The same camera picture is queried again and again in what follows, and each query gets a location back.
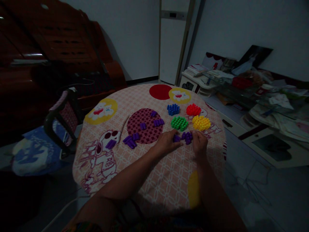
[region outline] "maroon circle print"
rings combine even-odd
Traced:
[[[150,95],[158,100],[167,100],[170,98],[168,92],[172,89],[172,87],[168,85],[154,85],[149,89]]]
[[[150,144],[159,138],[163,131],[163,125],[155,127],[154,120],[161,119],[159,114],[151,117],[150,114],[153,110],[149,108],[144,108],[136,111],[128,120],[126,126],[128,134],[133,136],[134,133],[138,133],[140,139],[136,140],[137,143]],[[140,127],[141,123],[146,124],[146,130],[142,130]]]

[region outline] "chair backrest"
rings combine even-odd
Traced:
[[[76,93],[70,89],[63,91],[62,96],[56,104],[50,108],[49,114],[45,118],[45,133],[63,150],[66,155],[71,153],[69,145],[76,143],[74,132],[78,124],[82,122],[82,112],[77,103]],[[69,137],[67,141],[61,141],[53,130],[53,121],[58,120],[65,128]]]
[[[44,55],[63,61],[68,73],[104,72],[85,13],[58,0],[10,0],[4,4]]]

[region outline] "round table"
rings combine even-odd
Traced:
[[[200,115],[211,121],[203,131],[208,137],[207,157],[219,182],[224,184],[226,139],[219,114],[197,94],[162,84],[143,84],[120,90],[101,100],[85,116],[73,164],[74,180],[89,194],[96,193],[117,173],[144,155],[162,132],[172,130],[167,105],[178,104],[179,115],[189,122],[185,132],[193,130],[187,106],[195,103],[202,108]],[[163,119],[165,124],[154,126]],[[146,123],[141,130],[140,123]],[[123,143],[130,134],[139,133],[137,147]],[[115,140],[110,150],[106,145]],[[183,145],[164,157],[152,170],[137,195],[132,197],[145,216],[167,214],[196,207],[200,203],[196,163],[192,143]]]

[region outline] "box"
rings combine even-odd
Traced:
[[[219,98],[219,100],[222,102],[223,105],[233,105],[235,103],[235,101],[222,95],[220,92],[217,92],[216,96]]]

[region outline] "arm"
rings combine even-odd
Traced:
[[[199,131],[192,131],[192,135],[201,199],[213,229],[216,231],[247,231],[208,163],[207,138]]]
[[[176,132],[172,130],[162,133],[145,155],[123,169],[90,198],[67,227],[87,221],[99,225],[103,231],[109,231],[117,214],[117,206],[140,189],[152,167],[182,145],[180,142],[173,143]]]

